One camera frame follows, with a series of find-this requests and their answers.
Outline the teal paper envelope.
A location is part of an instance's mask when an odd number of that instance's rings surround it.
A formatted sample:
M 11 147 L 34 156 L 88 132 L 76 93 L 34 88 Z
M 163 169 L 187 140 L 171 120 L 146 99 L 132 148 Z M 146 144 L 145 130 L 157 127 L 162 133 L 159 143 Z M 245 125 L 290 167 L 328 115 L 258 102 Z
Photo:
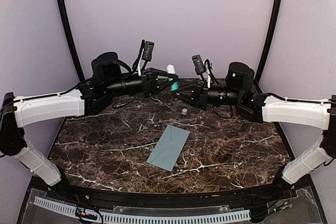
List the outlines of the teal paper envelope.
M 189 135 L 190 131 L 168 125 L 146 162 L 171 172 Z

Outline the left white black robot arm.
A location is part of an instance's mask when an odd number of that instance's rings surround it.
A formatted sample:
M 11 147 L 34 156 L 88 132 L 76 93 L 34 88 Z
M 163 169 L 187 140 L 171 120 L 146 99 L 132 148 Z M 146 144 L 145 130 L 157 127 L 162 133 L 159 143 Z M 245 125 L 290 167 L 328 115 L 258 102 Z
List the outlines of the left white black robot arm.
M 178 80 L 172 70 L 131 69 L 115 52 L 99 55 L 91 63 L 93 76 L 68 91 L 16 97 L 6 93 L 1 107 L 1 153 L 11 156 L 47 185 L 63 201 L 74 197 L 74 189 L 65 175 L 38 151 L 25 136 L 30 124 L 71 116 L 89 116 L 102 112 L 112 100 L 123 95 L 159 94 Z

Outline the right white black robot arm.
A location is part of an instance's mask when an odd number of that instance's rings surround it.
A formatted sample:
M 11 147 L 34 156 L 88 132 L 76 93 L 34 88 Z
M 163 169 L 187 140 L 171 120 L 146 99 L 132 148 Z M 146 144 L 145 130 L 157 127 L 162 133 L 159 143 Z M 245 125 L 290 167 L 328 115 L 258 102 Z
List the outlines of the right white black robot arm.
M 234 106 L 250 122 L 284 122 L 322 129 L 322 140 L 280 169 L 274 184 L 268 187 L 269 197 L 278 200 L 287 193 L 288 185 L 335 159 L 335 96 L 314 101 L 254 93 L 251 90 L 254 74 L 246 64 L 232 62 L 224 86 L 200 79 L 172 91 L 172 96 L 198 109 L 206 109 L 208 105 Z

